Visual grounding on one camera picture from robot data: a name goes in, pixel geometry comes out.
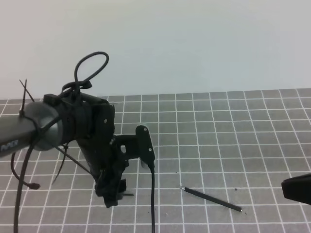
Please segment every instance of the white background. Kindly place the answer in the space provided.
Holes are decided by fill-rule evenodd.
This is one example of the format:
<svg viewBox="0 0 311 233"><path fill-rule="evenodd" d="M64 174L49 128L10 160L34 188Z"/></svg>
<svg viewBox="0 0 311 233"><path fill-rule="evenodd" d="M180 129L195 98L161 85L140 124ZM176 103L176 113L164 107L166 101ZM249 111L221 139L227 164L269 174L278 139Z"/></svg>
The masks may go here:
<svg viewBox="0 0 311 233"><path fill-rule="evenodd" d="M311 86L310 0L2 0L0 98L59 93L102 50L94 95ZM103 57L83 66L80 79Z"/></svg>

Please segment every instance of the grey cutting mat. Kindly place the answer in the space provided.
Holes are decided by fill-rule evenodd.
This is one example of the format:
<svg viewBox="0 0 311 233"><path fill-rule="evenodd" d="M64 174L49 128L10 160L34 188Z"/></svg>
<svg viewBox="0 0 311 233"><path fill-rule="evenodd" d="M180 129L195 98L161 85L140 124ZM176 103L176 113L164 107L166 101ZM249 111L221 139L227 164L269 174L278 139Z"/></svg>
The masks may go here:
<svg viewBox="0 0 311 233"><path fill-rule="evenodd" d="M310 172L311 89L112 96L116 134L149 126L157 153L156 228L159 233L307 233L311 207L284 199L281 182ZM20 100L0 100L1 117ZM76 144L69 154L86 165ZM18 153L17 170L25 150ZM24 189L21 233L149 233L149 171L138 160L124 177L134 197L106 209L92 178L62 156L34 152ZM11 233L17 181L10 157L0 161L0 232ZM183 193L183 185L242 206L238 213Z"/></svg>

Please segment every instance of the black wire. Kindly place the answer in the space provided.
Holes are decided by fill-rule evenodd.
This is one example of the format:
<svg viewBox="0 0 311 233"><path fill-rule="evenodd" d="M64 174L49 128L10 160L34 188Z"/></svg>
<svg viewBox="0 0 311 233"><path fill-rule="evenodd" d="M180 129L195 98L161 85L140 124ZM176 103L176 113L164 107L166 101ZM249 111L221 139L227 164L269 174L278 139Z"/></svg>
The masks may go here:
<svg viewBox="0 0 311 233"><path fill-rule="evenodd" d="M25 179L26 168L28 165L31 152L33 151L36 143L37 143L37 140L35 140L35 143L32 143L29 146L29 149L27 150L27 153L25 155L23 166L21 167L20 180L18 182L16 201L15 201L15 210L14 210L14 226L13 226L14 233L18 233L18 215L19 215L21 193L22 193L22 188L23 188L23 181Z"/></svg>
<svg viewBox="0 0 311 233"><path fill-rule="evenodd" d="M52 127L55 123L57 123L61 119L61 117L62 116L59 115L58 117L56 117L53 120L51 120L46 126L44 126L42 128L42 130L39 132L38 137L31 143L31 145L29 146L29 148L28 148L28 150L26 152L25 159L24 159L24 162L23 162L23 166L21 167L20 178L19 178L18 187L17 187L15 209L14 209L14 223L13 223L14 233L18 233L18 215L19 215L20 199L21 199L21 193L22 193L22 188L23 188L23 182L24 182L24 179L25 179L26 168L27 168L27 165L28 165L28 161L29 161L31 152L33 151L35 145L40 141L42 135L50 127Z"/></svg>
<svg viewBox="0 0 311 233"><path fill-rule="evenodd" d="M63 145L63 148L65 149L65 153L67 153L67 150L68 150L68 143L67 143L66 145ZM55 181L57 180L57 177L59 176L59 173L60 173L60 171L61 171L62 168L63 168L63 165L64 165L64 163L65 163L65 158L66 158L66 155L64 154L63 161L62 161L62 163L61 163L61 165L60 165L60 167L59 167L59 170L58 170L58 173L57 173L55 179L54 179L53 182L52 182L52 185L53 185L53 184L55 183Z"/></svg>
<svg viewBox="0 0 311 233"><path fill-rule="evenodd" d="M25 85L24 86L24 95L23 95L23 104L21 106L20 114L24 115L24 108L25 108L25 99L26 99L26 86L27 86L27 79L25 80Z"/></svg>
<svg viewBox="0 0 311 233"><path fill-rule="evenodd" d="M55 149L57 149L59 152L61 152L63 155L65 155L66 157L68 157L69 159L71 159L76 165L78 165L80 168L82 168L84 171L86 171L88 174L92 175L92 173L87 170L81 163L79 163L77 160L75 160L73 157L71 157L70 155L68 155L67 153L65 153L64 151L62 151L61 149L59 149L58 147L55 147Z"/></svg>
<svg viewBox="0 0 311 233"><path fill-rule="evenodd" d="M34 102L34 98L32 97L32 95L29 93L29 91L27 90L26 86L23 84L23 82L21 80L19 80L19 82L22 84L22 86L24 87L24 89L26 90L28 96L31 98L31 100Z"/></svg>
<svg viewBox="0 0 311 233"><path fill-rule="evenodd" d="M90 81L92 78L94 78L96 75L98 75L106 67L106 65L108 64L108 62L109 62L109 55L107 53L105 53L105 52L94 52L94 53L91 53L88 56L85 56L84 58L82 58L78 62L78 64L76 65L76 68L74 69L74 80L75 80L75 83L76 83L76 88L75 88L76 93L78 93L80 91L80 85L79 85L79 81L78 81L78 69L79 69L80 65L85 60L87 60L88 58L96 56L96 55L104 55L106 57L106 61L104 62L104 64L97 71L95 71L88 78L84 79L83 83L86 83L86 82Z"/></svg>
<svg viewBox="0 0 311 233"><path fill-rule="evenodd" d="M16 179L23 182L23 185L29 187L30 189L35 189L35 190L39 189L40 184L38 184L38 183L27 183L18 176L18 174L16 173L15 168L14 168L15 154L16 153L14 152L11 156L11 171L12 171L13 175L16 177Z"/></svg>
<svg viewBox="0 0 311 233"><path fill-rule="evenodd" d="M150 167L151 172L151 233L156 232L155 222L155 167Z"/></svg>

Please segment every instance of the black electronic device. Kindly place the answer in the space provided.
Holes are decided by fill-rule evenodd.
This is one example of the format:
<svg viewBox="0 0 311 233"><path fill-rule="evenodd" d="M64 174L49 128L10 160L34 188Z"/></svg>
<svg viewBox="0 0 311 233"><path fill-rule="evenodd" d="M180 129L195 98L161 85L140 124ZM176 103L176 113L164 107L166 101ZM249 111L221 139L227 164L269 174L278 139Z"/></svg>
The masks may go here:
<svg viewBox="0 0 311 233"><path fill-rule="evenodd" d="M86 59L95 55L104 55L104 64L91 76L83 81L77 77L79 66ZM122 180L122 173L129 166L129 160L140 158L147 164L152 174L151 215L152 232L155 232L154 192L154 148L149 130L144 125L138 125L135 134L115 135L115 107L107 100L81 93L81 89L91 88L90 80L101 72L109 61L105 52L95 52L84 57L74 71L74 82L63 86L59 95L46 94L42 102L34 99L24 86L22 109L18 116L0 118L0 157L12 154L11 169L19 179L14 214L14 233L18 233L18 214L22 186L39 189L37 183L26 183L25 172L29 157L33 149L39 151L56 148L65 157L70 158L77 165L87 171L95 180L95 193L104 198L107 207L118 205L126 190L126 181ZM25 105L25 95L29 94L33 102ZM89 170L67 154L68 143L76 140ZM14 170L16 151L28 147L22 165L20 177Z"/></svg>

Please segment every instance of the black object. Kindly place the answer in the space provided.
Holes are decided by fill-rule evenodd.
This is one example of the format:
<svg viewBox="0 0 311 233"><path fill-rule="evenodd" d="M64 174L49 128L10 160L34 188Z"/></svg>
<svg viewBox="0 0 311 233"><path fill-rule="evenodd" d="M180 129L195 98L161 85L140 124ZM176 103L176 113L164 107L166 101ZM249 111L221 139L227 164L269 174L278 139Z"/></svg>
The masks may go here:
<svg viewBox="0 0 311 233"><path fill-rule="evenodd" d="M242 208L239 207L239 206L236 206L236 205L233 205L233 204L230 204L228 202L225 202L223 200L219 200L217 198L214 198L212 196L209 196L207 194L204 194L204 193L201 193L201 192L198 192L196 190L193 190L193 189L190 189L190 188L187 188L187 187L180 187L180 189L184 190L185 192L187 193L191 193L197 197L200 197L200 198L204 198L206 200L209 200L209 201L212 201L214 203L217 203L217 204L220 204L220 205L223 205L225 207L228 207L230 209L233 209L233 210L236 210L236 211L239 211L239 212L242 212Z"/></svg>
<svg viewBox="0 0 311 233"><path fill-rule="evenodd" d="M91 76L83 81L77 77L78 68L83 61L95 56L104 55L106 61ZM147 164L152 174L151 210L152 232L155 232L154 192L155 192L155 154L149 130L140 125L136 134L114 135L115 108L107 100L81 93L80 89L91 88L90 80L101 72L109 61L105 52L95 52L83 58L75 68L75 82L63 86L60 95L46 94L43 102L34 99L24 86L23 105L19 116L0 118L0 157L14 153L29 146L20 176L14 170L14 156L11 167L14 176L18 178L17 197L14 214L14 233L18 233L18 214L22 186L38 189L36 183L24 181L27 163L33 149L39 151L56 148L64 156L92 175L95 180L95 193L104 198L107 207L118 205L126 191L126 181L122 173L129 166L128 160L140 158ZM25 105L25 94L33 100ZM67 154L67 145L76 140L90 171Z"/></svg>
<svg viewBox="0 0 311 233"><path fill-rule="evenodd" d="M284 180L282 190L285 198L311 205L311 174Z"/></svg>

